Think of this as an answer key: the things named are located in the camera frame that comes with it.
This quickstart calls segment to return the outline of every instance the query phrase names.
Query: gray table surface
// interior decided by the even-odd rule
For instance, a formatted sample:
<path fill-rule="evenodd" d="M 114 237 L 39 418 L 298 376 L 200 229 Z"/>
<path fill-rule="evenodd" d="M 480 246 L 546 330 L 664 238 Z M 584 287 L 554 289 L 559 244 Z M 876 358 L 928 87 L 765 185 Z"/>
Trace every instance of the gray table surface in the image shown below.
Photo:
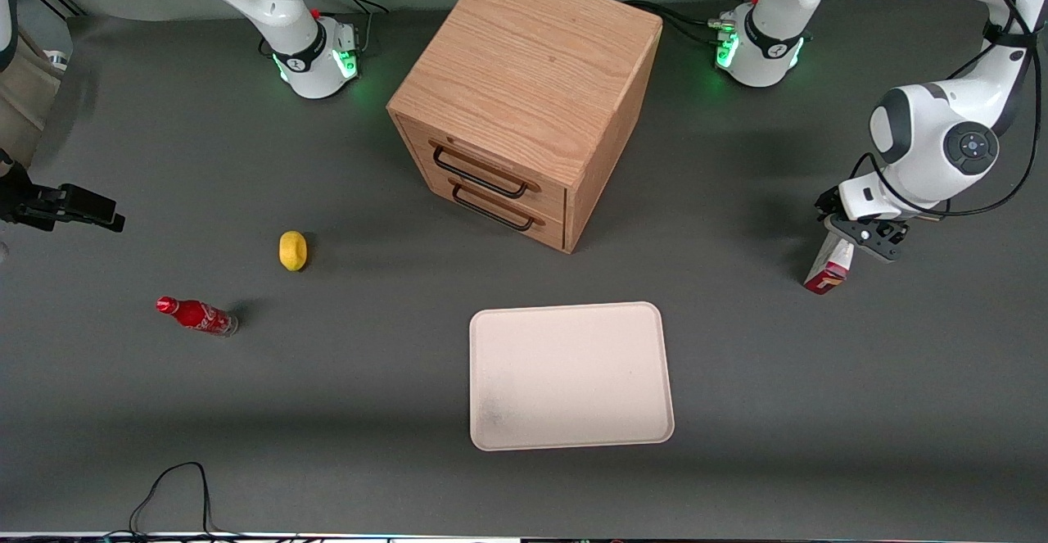
<path fill-rule="evenodd" d="M 762 91 L 667 31 L 572 256 L 415 171 L 385 104 L 442 17 L 377 17 L 362 80 L 321 102 L 291 94 L 246 21 L 74 24 L 31 174 L 118 200 L 128 225 L 2 235 L 3 529 L 119 528 L 195 459 L 238 530 L 1048 539 L 1044 167 L 992 215 L 917 224 L 902 262 L 857 258 L 826 297 L 799 285 L 823 239 L 812 200 L 872 148 L 873 104 L 970 57 L 980 5 L 827 2 Z M 1031 105 L 957 207 L 1010 189 Z M 312 242 L 298 275 L 277 260 L 287 230 Z M 242 330 L 184 331 L 153 311 L 161 294 Z M 663 316 L 669 442 L 473 447 L 476 311 L 634 300 Z M 199 506 L 196 476 L 173 475 L 144 526 L 197 528 Z"/>

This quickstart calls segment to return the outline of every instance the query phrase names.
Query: white tray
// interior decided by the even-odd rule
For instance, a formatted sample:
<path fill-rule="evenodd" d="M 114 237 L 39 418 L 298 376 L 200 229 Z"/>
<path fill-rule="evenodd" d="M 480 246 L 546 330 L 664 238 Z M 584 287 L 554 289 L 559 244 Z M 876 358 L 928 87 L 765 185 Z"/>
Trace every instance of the white tray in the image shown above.
<path fill-rule="evenodd" d="M 470 323 L 478 449 L 656 443 L 673 428 L 655 305 L 484 310 Z"/>

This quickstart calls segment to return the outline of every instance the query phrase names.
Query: drawer handle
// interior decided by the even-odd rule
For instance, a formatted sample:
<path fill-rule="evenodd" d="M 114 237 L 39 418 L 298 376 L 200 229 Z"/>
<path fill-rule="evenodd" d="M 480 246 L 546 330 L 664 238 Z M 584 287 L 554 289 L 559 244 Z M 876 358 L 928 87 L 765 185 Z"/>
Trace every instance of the drawer handle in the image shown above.
<path fill-rule="evenodd" d="M 502 189 L 501 186 L 492 184 L 483 178 L 476 177 L 474 174 L 466 173 L 464 170 L 456 169 L 456 167 L 449 165 L 449 162 L 441 161 L 440 155 L 443 154 L 443 152 L 444 147 L 442 147 L 442 145 L 438 145 L 437 150 L 433 153 L 433 161 L 437 162 L 437 166 L 441 167 L 441 169 L 449 171 L 449 173 L 457 174 L 458 176 L 465 178 L 465 180 L 482 186 L 482 188 L 487 191 L 498 193 L 507 199 L 520 199 L 521 195 L 524 195 L 524 192 L 527 191 L 527 183 L 521 183 L 521 188 L 517 189 L 517 191 L 509 191 L 508 189 Z"/>
<path fill-rule="evenodd" d="M 523 224 L 515 224 L 514 222 L 510 222 L 509 219 L 503 218 L 501 215 L 493 214 L 493 212 L 484 210 L 482 207 L 479 207 L 479 204 L 473 204 L 470 203 L 468 200 L 462 199 L 460 196 L 458 196 L 458 192 L 460 191 L 461 188 L 462 186 L 455 186 L 455 189 L 453 189 L 452 191 L 452 198 L 455 199 L 456 203 L 461 204 L 461 207 L 463 208 L 466 208 L 466 210 L 476 212 L 477 214 L 483 215 L 486 218 L 495 219 L 495 221 L 499 222 L 500 224 L 508 226 L 508 229 L 515 230 L 517 232 L 527 232 L 528 230 L 531 230 L 531 224 L 534 223 L 534 218 L 528 218 L 527 222 L 524 222 Z"/>

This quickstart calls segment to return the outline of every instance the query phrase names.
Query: red bottle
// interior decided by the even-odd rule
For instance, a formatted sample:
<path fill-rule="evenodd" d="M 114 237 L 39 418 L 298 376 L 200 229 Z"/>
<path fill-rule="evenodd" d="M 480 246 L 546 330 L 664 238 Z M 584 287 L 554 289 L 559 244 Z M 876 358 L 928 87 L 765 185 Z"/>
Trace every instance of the red bottle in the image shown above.
<path fill-rule="evenodd" d="M 239 326 L 236 316 L 196 300 L 180 302 L 165 296 L 156 301 L 156 311 L 178 320 L 187 328 L 218 336 L 232 336 Z"/>

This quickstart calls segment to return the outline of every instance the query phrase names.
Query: wooden cabinet top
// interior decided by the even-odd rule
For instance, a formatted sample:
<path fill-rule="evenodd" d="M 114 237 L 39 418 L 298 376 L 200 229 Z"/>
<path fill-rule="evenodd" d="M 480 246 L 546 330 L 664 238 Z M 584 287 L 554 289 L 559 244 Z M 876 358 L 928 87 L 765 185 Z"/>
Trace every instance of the wooden cabinet top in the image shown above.
<path fill-rule="evenodd" d="M 661 25 L 611 0 L 459 0 L 389 109 L 575 188 Z"/>

